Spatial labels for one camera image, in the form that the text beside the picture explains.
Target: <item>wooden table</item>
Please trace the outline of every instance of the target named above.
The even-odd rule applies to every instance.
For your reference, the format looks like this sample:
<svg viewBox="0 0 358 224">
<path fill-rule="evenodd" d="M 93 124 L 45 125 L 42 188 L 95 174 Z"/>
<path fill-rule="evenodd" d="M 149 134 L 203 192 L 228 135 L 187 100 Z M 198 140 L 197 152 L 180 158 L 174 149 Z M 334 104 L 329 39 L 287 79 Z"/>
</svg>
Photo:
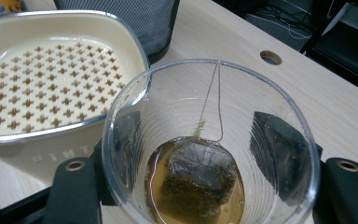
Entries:
<svg viewBox="0 0 358 224">
<path fill-rule="evenodd" d="M 51 0 L 28 0 L 31 10 L 53 9 Z M 266 63 L 268 50 L 282 59 Z M 270 78 L 293 97 L 307 119 L 315 141 L 324 148 L 323 160 L 342 157 L 358 161 L 358 88 L 290 49 L 247 21 L 210 0 L 182 0 L 167 55 L 153 64 L 181 59 L 210 58 L 237 63 Z M 46 186 L 0 162 L 0 207 L 25 198 Z M 103 219 L 116 211 L 103 209 Z"/>
</svg>

